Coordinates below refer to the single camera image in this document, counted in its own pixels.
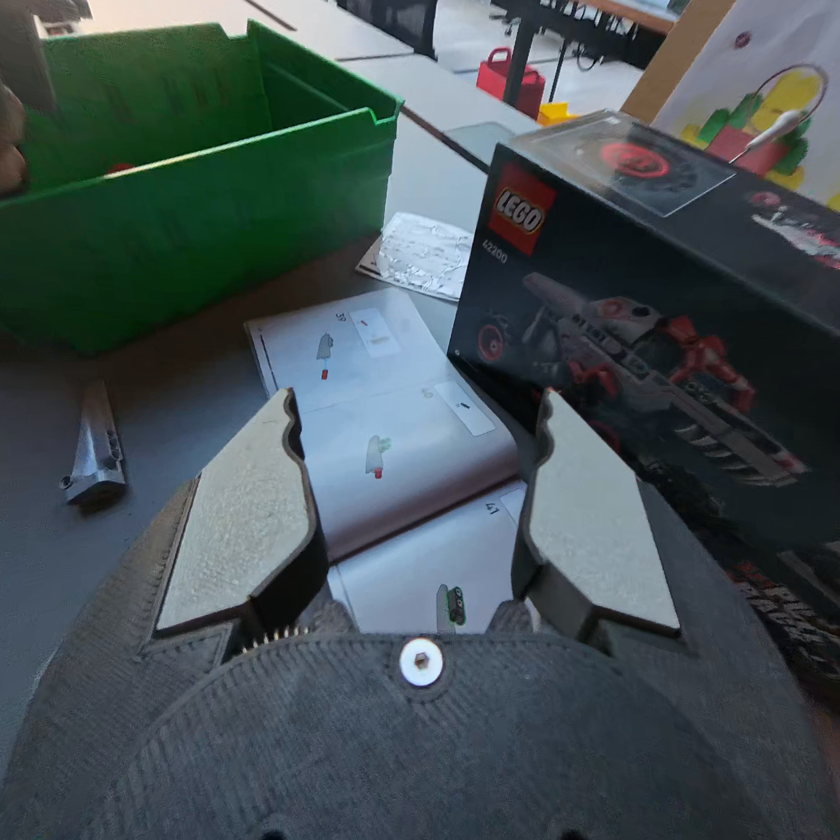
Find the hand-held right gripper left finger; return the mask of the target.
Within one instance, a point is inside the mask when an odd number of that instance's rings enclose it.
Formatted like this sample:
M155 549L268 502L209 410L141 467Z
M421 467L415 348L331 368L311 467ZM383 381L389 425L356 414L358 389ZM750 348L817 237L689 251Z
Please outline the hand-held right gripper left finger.
M280 388L194 479L154 607L153 646L218 628L245 646L298 633L329 557L294 390Z

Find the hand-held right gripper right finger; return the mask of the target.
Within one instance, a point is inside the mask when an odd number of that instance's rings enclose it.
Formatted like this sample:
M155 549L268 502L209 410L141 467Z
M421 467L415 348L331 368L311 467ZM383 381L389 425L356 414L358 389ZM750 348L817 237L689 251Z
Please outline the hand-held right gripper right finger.
M634 472L554 390L542 396L535 429L539 456L512 555L514 597L579 641L601 621L678 637Z

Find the green plastic bin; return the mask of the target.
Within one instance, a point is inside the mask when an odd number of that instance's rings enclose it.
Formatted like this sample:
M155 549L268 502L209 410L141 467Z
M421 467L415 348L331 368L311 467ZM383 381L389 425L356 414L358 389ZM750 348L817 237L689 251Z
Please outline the green plastic bin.
M253 20L43 47L56 108L2 200L16 340L99 354L381 231L403 99L348 67Z

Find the grey lego panel piece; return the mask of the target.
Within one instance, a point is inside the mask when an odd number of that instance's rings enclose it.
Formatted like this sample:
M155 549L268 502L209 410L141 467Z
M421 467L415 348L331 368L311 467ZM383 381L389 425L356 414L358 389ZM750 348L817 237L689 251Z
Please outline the grey lego panel piece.
M75 458L59 487L68 505L87 509L105 507L126 491L122 446L103 380L83 391Z

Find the lego instruction booklet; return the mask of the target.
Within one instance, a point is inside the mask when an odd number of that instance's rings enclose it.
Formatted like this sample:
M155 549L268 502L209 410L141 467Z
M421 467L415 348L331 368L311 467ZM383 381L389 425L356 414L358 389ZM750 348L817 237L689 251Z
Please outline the lego instruction booklet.
M369 634L481 634L512 600L526 493L508 427L394 288L245 323L290 388L332 597Z

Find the black lego set box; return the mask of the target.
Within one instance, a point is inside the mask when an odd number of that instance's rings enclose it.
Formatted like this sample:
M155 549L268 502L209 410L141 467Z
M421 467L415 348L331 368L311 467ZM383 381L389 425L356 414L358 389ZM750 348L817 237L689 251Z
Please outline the black lego set box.
M838 701L838 214L620 112L497 144L448 355L562 396Z

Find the person's left hand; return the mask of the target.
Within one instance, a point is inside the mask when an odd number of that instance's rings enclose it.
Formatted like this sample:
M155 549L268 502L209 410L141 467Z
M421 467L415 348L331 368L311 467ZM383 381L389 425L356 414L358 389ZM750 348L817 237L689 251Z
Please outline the person's left hand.
M11 89L1 83L1 197L19 192L25 182L27 164L19 150L25 136L26 112Z

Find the white table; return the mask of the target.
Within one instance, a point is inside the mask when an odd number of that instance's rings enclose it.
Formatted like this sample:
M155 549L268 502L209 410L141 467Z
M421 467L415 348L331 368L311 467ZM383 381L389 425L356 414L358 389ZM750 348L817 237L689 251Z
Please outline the white table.
M338 62L410 56L397 38L322 1L90 1L85 35L204 23L242 35L250 20Z

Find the silver sticker sheet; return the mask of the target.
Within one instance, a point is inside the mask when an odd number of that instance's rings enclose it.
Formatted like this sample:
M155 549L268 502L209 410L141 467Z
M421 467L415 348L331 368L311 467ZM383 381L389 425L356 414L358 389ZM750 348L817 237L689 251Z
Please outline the silver sticker sheet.
M355 269L405 291L457 303L473 243L473 234L460 227L398 212Z

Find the black office chair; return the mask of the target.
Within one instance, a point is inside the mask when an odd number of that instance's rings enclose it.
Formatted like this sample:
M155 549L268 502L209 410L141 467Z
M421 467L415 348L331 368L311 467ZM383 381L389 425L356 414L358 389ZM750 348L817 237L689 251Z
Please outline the black office chair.
M438 1L338 1L344 11L436 60L434 25Z

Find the cardboard box with colourful print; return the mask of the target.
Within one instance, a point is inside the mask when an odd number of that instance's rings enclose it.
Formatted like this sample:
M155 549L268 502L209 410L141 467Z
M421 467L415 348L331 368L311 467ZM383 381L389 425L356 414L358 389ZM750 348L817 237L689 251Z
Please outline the cardboard box with colourful print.
M622 111L837 212L839 2L690 2Z

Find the wooden table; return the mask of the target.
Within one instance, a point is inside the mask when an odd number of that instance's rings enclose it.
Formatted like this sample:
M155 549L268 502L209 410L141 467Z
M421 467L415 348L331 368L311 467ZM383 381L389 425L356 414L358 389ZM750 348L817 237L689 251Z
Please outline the wooden table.
M668 2L502 1L493 2L505 19L518 24L502 100L517 106L536 35L561 39L549 91L557 90L567 58L616 60L645 70L679 21Z

